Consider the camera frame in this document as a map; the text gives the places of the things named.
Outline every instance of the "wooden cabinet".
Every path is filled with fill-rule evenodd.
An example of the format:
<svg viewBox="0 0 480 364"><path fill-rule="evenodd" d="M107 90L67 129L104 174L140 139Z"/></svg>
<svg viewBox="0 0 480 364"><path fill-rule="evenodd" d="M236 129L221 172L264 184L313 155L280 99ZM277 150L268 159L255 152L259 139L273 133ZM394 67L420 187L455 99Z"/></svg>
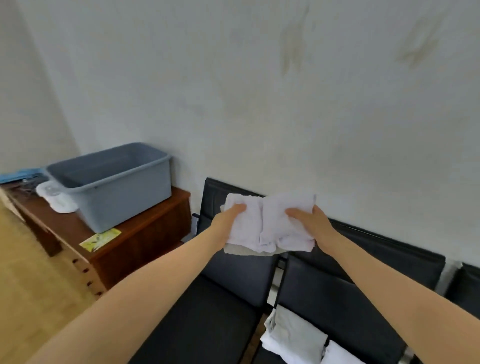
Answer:
<svg viewBox="0 0 480 364"><path fill-rule="evenodd" d="M190 193L172 187L172 197L127 220L121 234L90 253L79 244L94 235L77 214L58 214L38 196L25 196L15 183L2 186L49 256L65 251L97 298L138 268L170 252L191 230Z"/></svg>

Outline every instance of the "white wall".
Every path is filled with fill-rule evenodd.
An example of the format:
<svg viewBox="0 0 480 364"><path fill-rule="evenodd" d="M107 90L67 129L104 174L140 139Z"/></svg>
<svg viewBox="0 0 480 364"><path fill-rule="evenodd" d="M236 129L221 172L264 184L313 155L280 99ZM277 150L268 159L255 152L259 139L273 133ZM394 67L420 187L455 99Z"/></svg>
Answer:
<svg viewBox="0 0 480 364"><path fill-rule="evenodd" d="M0 1L0 173L78 155L15 1Z"/></svg>
<svg viewBox="0 0 480 364"><path fill-rule="evenodd" d="M480 265L477 0L19 3L82 152L170 152L194 211L207 176L308 186L331 217Z"/></svg>

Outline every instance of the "yellow card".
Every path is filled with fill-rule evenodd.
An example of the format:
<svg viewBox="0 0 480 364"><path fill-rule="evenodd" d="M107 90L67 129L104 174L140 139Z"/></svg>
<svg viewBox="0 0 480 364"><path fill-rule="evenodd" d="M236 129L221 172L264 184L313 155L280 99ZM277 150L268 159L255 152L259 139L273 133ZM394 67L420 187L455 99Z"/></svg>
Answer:
<svg viewBox="0 0 480 364"><path fill-rule="evenodd" d="M83 243L80 243L80 246L89 252L93 253L100 249L102 246L108 244L110 241L115 239L117 236L121 234L120 230L116 228L107 230L105 232L101 232L99 234L95 234L91 238L88 238Z"/></svg>

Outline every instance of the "stack of towels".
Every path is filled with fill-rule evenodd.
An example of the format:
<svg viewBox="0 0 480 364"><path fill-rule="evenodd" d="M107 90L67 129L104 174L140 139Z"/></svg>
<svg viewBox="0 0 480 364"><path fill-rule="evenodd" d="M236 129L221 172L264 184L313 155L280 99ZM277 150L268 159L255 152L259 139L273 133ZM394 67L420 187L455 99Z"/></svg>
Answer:
<svg viewBox="0 0 480 364"><path fill-rule="evenodd" d="M287 364L364 364L295 313L278 305L265 321L265 350L280 355Z"/></svg>
<svg viewBox="0 0 480 364"><path fill-rule="evenodd" d="M302 224L285 214L287 208L312 212L314 193L292 192L268 197L229 194L224 210L246 204L247 210L235 219L224 250L237 255L274 255L291 250L311 252L315 240Z"/></svg>

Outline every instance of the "black chair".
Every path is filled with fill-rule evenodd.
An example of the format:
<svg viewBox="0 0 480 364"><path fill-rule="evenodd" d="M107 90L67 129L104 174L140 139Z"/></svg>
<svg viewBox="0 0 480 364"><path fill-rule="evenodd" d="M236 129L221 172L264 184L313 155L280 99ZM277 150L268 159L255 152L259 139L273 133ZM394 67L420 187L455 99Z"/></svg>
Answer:
<svg viewBox="0 0 480 364"><path fill-rule="evenodd" d="M258 196L208 178L198 233L229 193ZM276 256L215 254L130 363L238 363L266 309L276 264Z"/></svg>
<svg viewBox="0 0 480 364"><path fill-rule="evenodd" d="M373 256L433 289L445 257L332 221L334 227ZM290 253L277 304L312 323L367 364L397 364L406 344L330 256ZM254 364L283 360L263 348Z"/></svg>
<svg viewBox="0 0 480 364"><path fill-rule="evenodd" d="M480 268L464 264L454 275L445 298L480 319ZM411 364L421 361L415 357Z"/></svg>

